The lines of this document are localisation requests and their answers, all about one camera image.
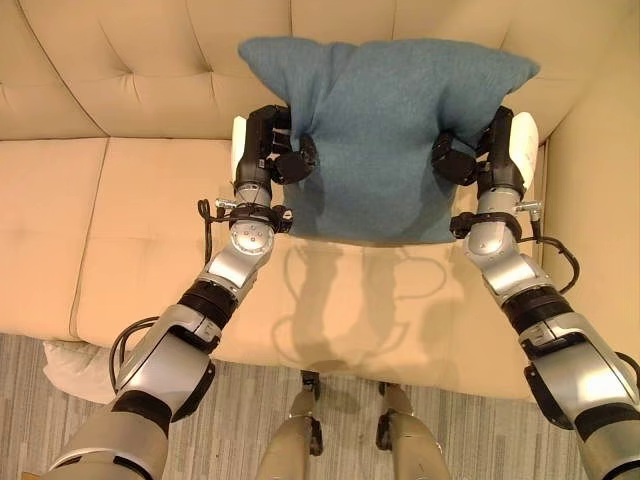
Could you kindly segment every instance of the couch cushion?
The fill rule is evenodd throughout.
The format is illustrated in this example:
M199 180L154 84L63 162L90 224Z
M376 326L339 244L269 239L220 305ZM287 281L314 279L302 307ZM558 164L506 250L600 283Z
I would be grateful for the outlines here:
M0 139L98 137L24 17L0 0Z
M640 9L620 29L588 95L551 137L546 230L582 266L572 306L612 348L640 360ZM545 254L566 282L571 269Z
M226 141L112 139L83 265L78 336L109 346L126 325L160 314L189 287L203 262L196 201L232 196L229 150ZM456 208L474 205L475 189L459 190ZM214 235L219 249L226 225ZM516 335L460 242L375 248L278 236L214 353L528 395Z
M229 138L235 115L274 101L237 45L293 34L321 42L464 40L532 58L540 75L508 104L530 111L544 139L637 0L19 3L69 90L109 135Z
M73 339L107 139L0 142L0 330Z

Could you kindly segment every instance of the black cable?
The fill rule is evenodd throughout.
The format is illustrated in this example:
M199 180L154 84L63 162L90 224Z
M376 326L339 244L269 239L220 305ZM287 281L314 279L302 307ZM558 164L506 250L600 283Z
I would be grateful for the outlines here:
M198 200L198 213L204 220L204 263L209 263L213 250L213 237L211 235L211 224L215 221L211 216L211 206L209 200Z
M155 322L148 322L148 323L142 323L140 325L137 326L131 326L131 328L128 328L126 330L126 333L122 336L122 340L120 341L120 351L118 352L118 362L120 363L120 365L122 365L124 363L124 356L126 353L126 348L127 348L127 342L129 341L129 337L131 335L133 335L135 332L138 332L140 330L144 330L145 328L149 328L152 327L153 324Z
M563 288L560 289L560 293L564 295L569 290L571 290L571 288L573 288L573 286L578 281L578 277L580 277L580 262L578 262L578 259L569 251L567 247L564 246L564 244L560 240L554 237L546 237L546 236L527 237L527 238L520 239L518 243L533 242L533 241L537 243L546 243L547 245L552 245L556 247L558 249L558 253L564 255L564 257L567 259L567 261L571 265L571 268L573 269L573 276L571 277L571 280L569 281L569 283L567 283Z
M633 368L633 371L636 372L636 385L638 387L638 390L640 390L640 365L638 365L638 362L636 362L633 358L631 358L626 353L616 352L616 355L620 357L620 360L629 364L629 366Z
M111 381L111 387L113 388L114 392L117 393L116 372L115 372L114 361L116 357L116 351L118 350L118 345L124 340L124 343L123 343L123 352L124 352L126 339L128 339L133 332L142 330L143 328L151 327L157 319L158 317L149 317L149 318L138 320L137 322L132 323L127 328L125 328L122 332L120 332L120 334L116 337L116 340L113 342L113 345L111 345L111 350L109 351L109 380Z

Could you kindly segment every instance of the white fabric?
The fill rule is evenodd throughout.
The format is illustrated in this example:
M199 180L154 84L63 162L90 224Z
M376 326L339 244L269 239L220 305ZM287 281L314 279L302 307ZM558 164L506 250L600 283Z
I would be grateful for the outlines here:
M109 350L85 342L42 342L47 365L44 374L58 390L90 402L114 398L109 382Z

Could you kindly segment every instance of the teal pillow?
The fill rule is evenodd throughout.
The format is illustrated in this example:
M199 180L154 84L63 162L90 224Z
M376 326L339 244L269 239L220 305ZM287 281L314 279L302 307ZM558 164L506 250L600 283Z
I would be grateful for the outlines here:
M239 53L290 106L294 149L303 133L318 149L313 173L284 189L291 233L337 241L453 241L455 185L434 176L433 142L450 130L475 144L504 96L538 71L523 57L434 39L255 38Z

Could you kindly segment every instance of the gray carpet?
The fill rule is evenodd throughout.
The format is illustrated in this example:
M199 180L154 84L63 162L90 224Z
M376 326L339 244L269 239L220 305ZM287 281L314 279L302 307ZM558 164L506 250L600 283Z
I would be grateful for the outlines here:
M0 335L0 479L42 473L97 409L57 391L42 373L39 342ZM325 452L313 479L392 479L375 448L380 397L374 382L323 378L317 410ZM197 413L172 426L165 479L251 479L270 435L299 391L298 372L218 365ZM586 479L573 434L550 427L534 405L408 388L417 415L442 444L455 480Z

